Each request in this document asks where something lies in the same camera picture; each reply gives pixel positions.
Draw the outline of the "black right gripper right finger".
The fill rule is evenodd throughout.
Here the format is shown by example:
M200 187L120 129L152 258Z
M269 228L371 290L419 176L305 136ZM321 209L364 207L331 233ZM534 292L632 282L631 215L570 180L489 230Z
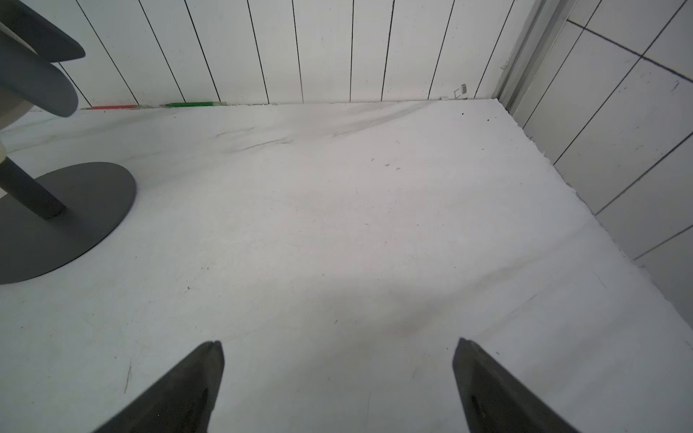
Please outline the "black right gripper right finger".
M452 368L471 432L578 432L476 342L458 341Z

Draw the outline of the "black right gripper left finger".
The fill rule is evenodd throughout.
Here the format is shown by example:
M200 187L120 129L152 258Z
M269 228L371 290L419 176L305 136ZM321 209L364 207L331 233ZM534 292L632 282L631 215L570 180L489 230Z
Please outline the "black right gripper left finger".
M223 346L196 347L98 432L206 432L225 367Z

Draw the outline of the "cream spatula mint handle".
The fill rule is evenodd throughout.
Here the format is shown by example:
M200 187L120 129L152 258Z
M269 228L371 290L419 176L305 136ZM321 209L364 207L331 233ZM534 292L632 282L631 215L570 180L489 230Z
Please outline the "cream spatula mint handle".
M34 105L26 101L16 93L6 88L1 88L0 97L0 129L3 130L7 126L14 124L18 119L28 113Z

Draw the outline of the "grey spatula mint handle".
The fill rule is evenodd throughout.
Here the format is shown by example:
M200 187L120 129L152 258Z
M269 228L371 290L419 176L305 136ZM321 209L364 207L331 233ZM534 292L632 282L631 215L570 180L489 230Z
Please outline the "grey spatula mint handle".
M70 117L79 106L70 80L7 34L1 35L1 86L58 117Z

